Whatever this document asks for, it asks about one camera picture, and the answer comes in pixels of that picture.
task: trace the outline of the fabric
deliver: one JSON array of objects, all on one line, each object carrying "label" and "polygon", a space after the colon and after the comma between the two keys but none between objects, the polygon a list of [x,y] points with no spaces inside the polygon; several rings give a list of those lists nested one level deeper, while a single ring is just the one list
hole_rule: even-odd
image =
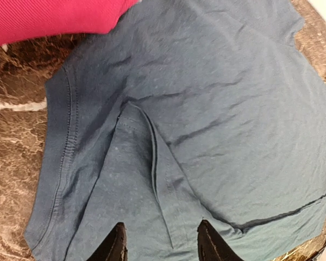
[{"label": "fabric", "polygon": [[246,261],[320,234],[326,86],[295,49],[290,2],[146,0],[47,82],[26,239],[84,261],[118,222],[128,260],[198,260],[210,221]]},{"label": "fabric", "polygon": [[62,33],[108,33],[137,0],[0,0],[0,45]]}]

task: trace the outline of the brown marble table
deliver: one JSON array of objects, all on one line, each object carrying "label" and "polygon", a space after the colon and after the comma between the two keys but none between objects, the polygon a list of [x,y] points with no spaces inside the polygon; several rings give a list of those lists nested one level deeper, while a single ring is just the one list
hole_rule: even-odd
[{"label": "brown marble table", "polygon": [[[306,0],[292,0],[306,18],[297,48],[326,82],[326,24]],[[0,48],[0,261],[31,260],[23,232],[34,202],[46,134],[44,82],[83,35],[63,35]],[[318,250],[322,234],[276,258],[301,260]]]}]

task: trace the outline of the pink cloth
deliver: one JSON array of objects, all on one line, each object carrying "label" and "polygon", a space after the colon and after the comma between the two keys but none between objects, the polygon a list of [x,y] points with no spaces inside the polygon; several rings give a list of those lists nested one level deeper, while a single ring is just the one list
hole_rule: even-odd
[{"label": "pink cloth", "polygon": [[0,0],[0,45],[61,33],[108,33],[137,0]]}]

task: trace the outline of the folded shirt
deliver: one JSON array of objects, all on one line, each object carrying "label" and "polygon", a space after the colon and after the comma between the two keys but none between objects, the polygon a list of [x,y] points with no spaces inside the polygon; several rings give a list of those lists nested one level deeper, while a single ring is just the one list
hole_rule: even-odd
[{"label": "folded shirt", "polygon": [[35,258],[85,261],[118,222],[137,261],[197,261],[202,219],[246,261],[319,235],[326,85],[302,25],[287,0],[144,0],[89,37],[46,84]]},{"label": "folded shirt", "polygon": [[0,0],[0,45],[65,33],[108,33],[137,0]]}]

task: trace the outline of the gray cloth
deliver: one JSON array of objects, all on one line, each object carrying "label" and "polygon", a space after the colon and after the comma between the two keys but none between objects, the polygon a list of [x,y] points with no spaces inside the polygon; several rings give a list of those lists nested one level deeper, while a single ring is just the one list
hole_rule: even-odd
[{"label": "gray cloth", "polygon": [[196,261],[208,219],[269,260],[326,217],[326,86],[295,49],[288,0],[144,0],[46,84],[26,239],[84,261],[117,222],[129,261]]}]

